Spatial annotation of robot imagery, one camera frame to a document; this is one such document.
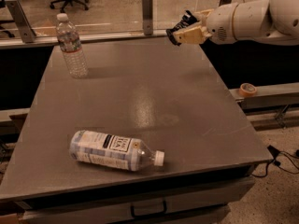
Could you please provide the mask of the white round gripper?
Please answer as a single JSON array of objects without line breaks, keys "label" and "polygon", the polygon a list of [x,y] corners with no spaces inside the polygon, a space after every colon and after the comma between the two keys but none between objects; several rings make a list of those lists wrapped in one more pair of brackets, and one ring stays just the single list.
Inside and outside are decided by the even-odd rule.
[{"label": "white round gripper", "polygon": [[238,3],[222,5],[216,9],[210,8],[195,11],[193,16],[198,21],[206,20],[206,27],[193,24],[173,33],[177,42],[182,44],[203,44],[207,39],[219,45],[234,44],[233,22]]}]

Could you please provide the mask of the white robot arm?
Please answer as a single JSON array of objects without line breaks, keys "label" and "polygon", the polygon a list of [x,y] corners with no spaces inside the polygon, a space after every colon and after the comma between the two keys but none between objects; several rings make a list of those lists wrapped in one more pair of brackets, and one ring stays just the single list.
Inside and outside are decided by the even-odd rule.
[{"label": "white robot arm", "polygon": [[255,0],[186,12],[166,33],[177,46],[208,40],[218,45],[255,41],[295,46],[299,44],[299,0]]}]

